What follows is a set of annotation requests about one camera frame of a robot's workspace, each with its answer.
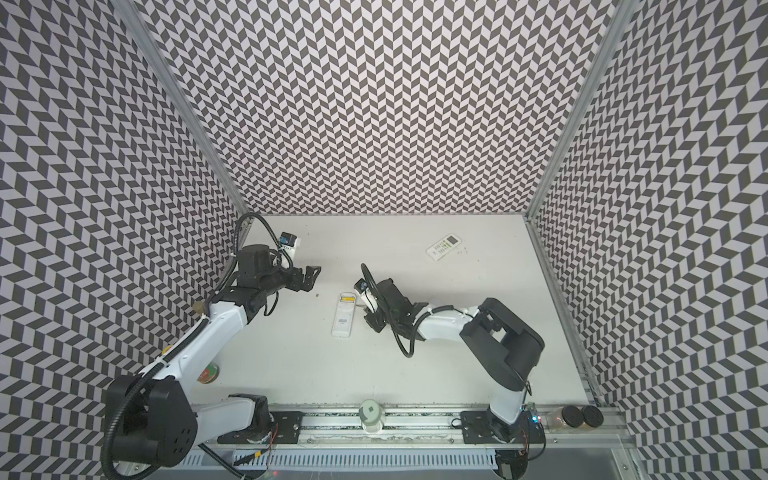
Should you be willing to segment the white remote control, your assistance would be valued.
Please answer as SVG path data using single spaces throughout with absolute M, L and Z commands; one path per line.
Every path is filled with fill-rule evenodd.
M 345 292 L 339 295 L 331 329 L 331 335 L 333 337 L 350 337 L 356 310 L 356 301 L 357 296 L 354 292 Z
M 447 234 L 432 246 L 426 249 L 426 254 L 434 261 L 439 261 L 462 244 L 462 240 L 455 234 Z

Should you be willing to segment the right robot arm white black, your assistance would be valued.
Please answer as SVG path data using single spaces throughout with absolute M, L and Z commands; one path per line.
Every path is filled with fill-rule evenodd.
M 389 328 L 406 358 L 414 356 L 419 341 L 464 344 L 498 387 L 486 410 L 492 436 L 510 443 L 521 435 L 529 375 L 545 349 L 543 338 L 496 298 L 469 308 L 413 303 L 392 279 L 375 280 L 366 264 L 361 271 L 354 290 L 364 302 L 368 326 L 377 333 Z

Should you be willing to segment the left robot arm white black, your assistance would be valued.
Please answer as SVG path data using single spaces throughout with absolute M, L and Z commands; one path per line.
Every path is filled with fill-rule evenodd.
M 134 476 L 144 479 L 221 436 L 273 440 L 274 423 L 261 395 L 232 394 L 205 405 L 189 400 L 191 388 L 229 341 L 258 314 L 274 312 L 270 297 L 283 289 L 309 292 L 321 272 L 318 266 L 295 266 L 299 239 L 288 232 L 269 229 L 270 244 L 242 245 L 242 227 L 251 220 L 266 221 L 255 212 L 236 221 L 232 261 L 195 325 L 149 365 L 115 378 L 104 391 L 100 463 L 106 478 L 124 478 L 117 465 L 126 462 L 141 466 Z

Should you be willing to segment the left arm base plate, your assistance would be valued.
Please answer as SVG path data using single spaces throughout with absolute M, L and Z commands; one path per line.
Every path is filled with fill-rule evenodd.
M 268 446 L 295 445 L 299 441 L 304 414 L 301 411 L 276 411 L 270 413 L 268 426 L 255 431 L 242 430 L 219 436 L 217 444 Z

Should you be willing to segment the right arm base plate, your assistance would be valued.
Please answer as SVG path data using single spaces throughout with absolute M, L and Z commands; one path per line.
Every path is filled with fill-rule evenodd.
M 465 444 L 546 443 L 545 433 L 529 411 L 522 411 L 511 425 L 499 420 L 489 410 L 468 410 L 459 414 L 459 429 Z

